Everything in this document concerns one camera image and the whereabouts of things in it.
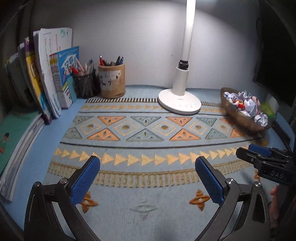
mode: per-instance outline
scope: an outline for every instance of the brown woven basket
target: brown woven basket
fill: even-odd
[[[242,114],[234,105],[232,105],[223,95],[224,92],[236,93],[238,94],[238,90],[234,90],[231,88],[222,88],[220,90],[222,107],[225,111],[236,121],[236,123],[242,127],[247,128],[251,132],[260,132],[264,130],[268,130],[271,127],[271,120],[268,119],[268,124],[266,127],[260,126],[254,122],[254,119],[246,117]]]

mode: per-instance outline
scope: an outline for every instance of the green triangle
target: green triangle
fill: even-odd
[[[79,116],[79,115],[77,115],[77,116],[75,116],[75,118],[73,120],[73,123],[75,125],[78,125],[78,124],[80,124],[82,122],[85,122],[85,121],[91,119],[91,118],[93,118],[93,116]]]
[[[160,119],[161,117],[159,117],[159,116],[131,116],[131,118],[146,127],[146,126],[150,125],[152,122]]]
[[[64,137],[71,138],[71,139],[82,139],[82,136],[79,134],[76,127],[68,129]]]
[[[212,128],[205,138],[206,139],[220,139],[220,138],[227,138],[227,136],[222,134],[221,132],[215,130],[214,128]]]
[[[153,132],[144,129],[137,134],[134,134],[130,138],[126,139],[126,141],[163,141],[162,138],[159,136],[155,135]]]
[[[213,126],[213,124],[216,121],[216,118],[197,118],[197,119],[209,126]]]

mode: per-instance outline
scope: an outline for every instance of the pen holder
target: pen holder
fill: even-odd
[[[103,98],[115,99],[126,93],[125,65],[98,66],[98,79]]]
[[[98,94],[96,87],[96,70],[94,69],[92,73],[75,77],[75,85],[80,91],[80,96],[83,99],[88,99],[94,97]]]

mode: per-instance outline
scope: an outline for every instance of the white label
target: white label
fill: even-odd
[[[101,90],[111,91],[119,85],[121,70],[100,72],[99,80]]]

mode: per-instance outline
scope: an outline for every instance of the metal bolt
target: metal bolt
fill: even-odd
[[[255,184],[256,187],[262,188],[262,184],[260,182],[255,181],[254,184]]]
[[[228,184],[231,184],[233,181],[234,181],[234,179],[232,179],[232,178],[227,178],[227,179],[226,179],[226,182],[227,182]]]
[[[33,187],[38,187],[39,185],[40,185],[41,183],[40,182],[35,182],[34,184],[33,184]]]
[[[63,177],[59,182],[60,182],[60,184],[65,184],[65,183],[67,183],[67,181],[68,181],[68,179]]]

